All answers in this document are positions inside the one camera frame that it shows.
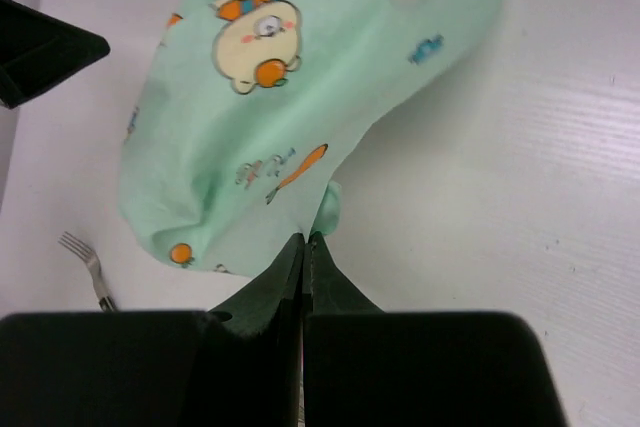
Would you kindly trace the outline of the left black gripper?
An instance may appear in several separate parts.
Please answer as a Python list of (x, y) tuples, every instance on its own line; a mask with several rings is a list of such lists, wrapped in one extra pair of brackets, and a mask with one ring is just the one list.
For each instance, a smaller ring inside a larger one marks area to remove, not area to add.
[(105, 38), (1, 0), (1, 105), (13, 110), (108, 56)]

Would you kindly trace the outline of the green cartoon print cloth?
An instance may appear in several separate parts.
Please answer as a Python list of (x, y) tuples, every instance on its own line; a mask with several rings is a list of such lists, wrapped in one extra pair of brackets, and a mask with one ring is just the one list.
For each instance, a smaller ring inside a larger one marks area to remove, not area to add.
[(332, 232), (335, 170), (483, 40), (503, 0), (183, 0), (123, 144), (119, 208), (171, 267), (254, 277)]

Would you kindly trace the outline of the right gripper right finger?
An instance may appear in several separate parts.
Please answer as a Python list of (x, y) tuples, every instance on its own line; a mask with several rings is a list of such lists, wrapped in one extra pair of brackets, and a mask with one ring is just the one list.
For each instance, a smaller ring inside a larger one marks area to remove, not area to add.
[(302, 390), (307, 426), (330, 426), (350, 412), (348, 389), (355, 384), (349, 363), (359, 344), (351, 328), (364, 314), (380, 314), (338, 268), (325, 237), (316, 232), (302, 265)]

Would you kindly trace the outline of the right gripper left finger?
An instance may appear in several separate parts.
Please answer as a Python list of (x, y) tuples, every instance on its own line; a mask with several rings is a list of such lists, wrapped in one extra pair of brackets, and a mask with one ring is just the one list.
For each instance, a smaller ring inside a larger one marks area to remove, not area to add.
[(304, 236), (294, 234), (270, 266), (209, 311), (229, 337), (226, 383), (239, 394), (243, 426), (296, 426), (300, 400)]

